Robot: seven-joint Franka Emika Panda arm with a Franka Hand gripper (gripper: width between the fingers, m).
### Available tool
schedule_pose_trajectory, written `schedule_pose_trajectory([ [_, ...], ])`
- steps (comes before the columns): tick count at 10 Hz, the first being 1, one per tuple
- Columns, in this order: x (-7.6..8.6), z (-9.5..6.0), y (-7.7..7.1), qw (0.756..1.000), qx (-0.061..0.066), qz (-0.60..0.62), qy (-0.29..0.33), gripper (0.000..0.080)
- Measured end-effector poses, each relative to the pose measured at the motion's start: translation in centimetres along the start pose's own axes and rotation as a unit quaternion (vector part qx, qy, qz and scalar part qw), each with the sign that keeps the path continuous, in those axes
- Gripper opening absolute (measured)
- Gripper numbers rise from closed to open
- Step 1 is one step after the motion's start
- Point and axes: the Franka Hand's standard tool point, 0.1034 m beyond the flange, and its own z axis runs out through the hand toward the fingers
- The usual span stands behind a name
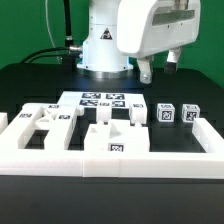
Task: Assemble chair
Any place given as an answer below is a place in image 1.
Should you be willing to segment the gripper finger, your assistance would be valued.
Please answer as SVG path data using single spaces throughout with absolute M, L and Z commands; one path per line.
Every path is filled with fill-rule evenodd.
M 181 55 L 180 47 L 176 47 L 169 50 L 165 67 L 164 67 L 164 72 L 166 74 L 174 74 L 177 71 L 180 55 Z
M 144 84 L 150 84 L 152 82 L 153 60 L 153 56 L 148 56 L 137 60 L 138 67 L 140 70 L 140 81 Z

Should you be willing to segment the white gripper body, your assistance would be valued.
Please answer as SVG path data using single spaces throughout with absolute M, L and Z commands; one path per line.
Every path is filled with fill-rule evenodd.
M 144 58 L 194 42 L 199 33 L 200 0 L 121 0 L 117 46 Z

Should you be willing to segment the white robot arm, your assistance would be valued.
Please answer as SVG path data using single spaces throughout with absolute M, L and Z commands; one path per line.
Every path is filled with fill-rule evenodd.
M 133 73 L 152 82 L 154 56 L 168 53 L 164 72 L 173 74 L 185 45 L 199 33 L 200 0 L 90 0 L 89 34 L 78 69 L 97 79 Z

